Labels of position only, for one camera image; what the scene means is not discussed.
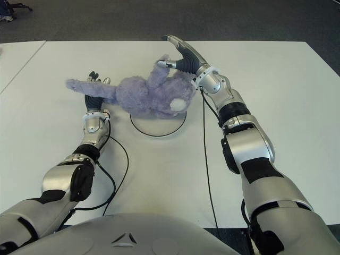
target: silver robot arm segment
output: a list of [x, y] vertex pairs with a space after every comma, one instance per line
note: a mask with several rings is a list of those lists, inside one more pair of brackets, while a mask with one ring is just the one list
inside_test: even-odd
[[41, 197], [21, 201], [0, 214], [0, 254], [54, 233], [70, 210], [90, 195], [96, 162], [110, 129], [109, 112], [101, 111], [102, 102], [86, 96], [84, 138], [46, 173]]
[[215, 104], [223, 154], [229, 169], [241, 176], [249, 233], [261, 254], [340, 254], [340, 244], [321, 217], [275, 168], [273, 144], [228, 78], [183, 40], [171, 35], [163, 39], [181, 49], [186, 66], [178, 61], [158, 65], [194, 73], [192, 84]]

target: gray carpet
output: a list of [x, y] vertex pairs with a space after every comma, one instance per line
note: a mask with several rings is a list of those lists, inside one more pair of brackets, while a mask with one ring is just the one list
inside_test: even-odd
[[340, 5], [332, 0], [10, 0], [34, 9], [0, 22], [0, 43], [31, 40], [306, 41], [340, 74]]

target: white round base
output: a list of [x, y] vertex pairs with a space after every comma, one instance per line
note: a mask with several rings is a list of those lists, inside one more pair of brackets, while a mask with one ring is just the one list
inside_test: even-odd
[[137, 117], [130, 115], [132, 125], [141, 133], [151, 137], [164, 137], [175, 133], [184, 124], [186, 112], [172, 119], [164, 120], [155, 115]]

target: purple teddy bear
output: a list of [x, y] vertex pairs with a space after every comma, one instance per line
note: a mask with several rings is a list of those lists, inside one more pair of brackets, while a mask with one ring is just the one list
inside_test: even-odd
[[193, 74], [177, 71], [168, 77], [169, 68], [154, 65], [148, 80], [140, 76], [125, 78], [118, 86], [93, 81], [67, 80], [66, 86], [76, 92], [103, 97], [104, 102], [118, 104], [134, 116], [155, 114], [158, 118], [173, 118], [185, 113], [195, 88], [190, 80]]

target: wire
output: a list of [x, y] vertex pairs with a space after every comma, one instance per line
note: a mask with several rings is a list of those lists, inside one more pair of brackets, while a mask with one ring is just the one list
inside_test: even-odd
[[127, 159], [127, 166], [126, 166], [126, 170], [125, 170], [125, 174], [124, 174], [124, 176], [123, 176], [123, 179], [122, 179], [121, 183], [119, 184], [119, 186], [118, 186], [118, 188], [117, 188], [117, 191], [116, 191], [115, 194], [114, 194], [111, 198], [109, 198], [109, 200], [108, 200], [108, 203], [107, 203], [107, 205], [106, 205], [106, 207], [105, 207], [105, 210], [104, 210], [104, 212], [103, 212], [103, 216], [105, 215], [105, 212], [106, 212], [108, 206], [110, 205], [111, 201], [112, 201], [113, 198], [116, 196], [118, 190], [119, 190], [120, 187], [122, 186], [122, 183], [123, 183], [124, 180], [125, 180], [126, 174], [128, 173], [128, 170], [129, 170], [129, 163], [130, 163], [128, 152], [126, 151], [126, 149], [124, 148], [124, 146], [122, 146], [122, 144], [121, 144], [120, 142], [118, 142], [116, 139], [114, 139], [113, 137], [110, 136], [109, 138], [111, 138], [111, 139], [114, 140], [116, 143], [118, 143], [118, 144], [122, 147], [122, 149], [124, 150], [125, 155], [126, 155], [126, 159]]
[[245, 213], [245, 202], [244, 202], [244, 199], [242, 200], [242, 203], [241, 203], [241, 213], [242, 213], [242, 217], [243, 217], [245, 223], [249, 227], [250, 226], [250, 221], [248, 220], [248, 217], [247, 217], [247, 215]]
[[112, 178], [112, 176], [101, 166], [101, 164], [99, 163], [99, 161], [97, 161], [97, 165], [99, 166], [99, 168], [104, 172], [104, 174], [107, 175], [107, 177], [111, 180], [112, 184], [113, 184], [113, 194], [116, 193], [116, 183], [114, 181], [114, 179]]
[[218, 116], [218, 114], [214, 111], [214, 109], [211, 107], [211, 105], [208, 103], [208, 101], [206, 100], [206, 97], [204, 96], [203, 89], [201, 89], [201, 94], [202, 94], [202, 97], [203, 97], [204, 102], [208, 105], [208, 107], [210, 108], [210, 110], [213, 112], [213, 114], [216, 116], [217, 120], [219, 121], [219, 116]]
[[104, 145], [107, 143], [108, 139], [109, 139], [109, 136], [111, 135], [111, 122], [110, 120], [107, 120], [108, 121], [108, 136], [105, 140], [105, 142], [100, 146], [99, 148], [99, 151], [101, 151], [101, 149], [104, 147]]
[[207, 177], [208, 177], [208, 188], [209, 188], [209, 197], [210, 197], [210, 203], [211, 203], [211, 208], [212, 208], [212, 213], [214, 214], [214, 220], [215, 220], [215, 225], [216, 225], [216, 230], [217, 230], [217, 236], [219, 239], [221, 239], [221, 235], [219, 233], [218, 225], [217, 225], [217, 220], [216, 220], [216, 215], [215, 215], [215, 209], [214, 209], [214, 204], [213, 204], [213, 199], [211, 197], [211, 189], [210, 189], [210, 179], [209, 179], [209, 170], [208, 170], [208, 158], [207, 158], [207, 148], [206, 148], [206, 114], [205, 114], [205, 98], [203, 96], [203, 144], [204, 144], [204, 155], [206, 158], [206, 169], [207, 169]]

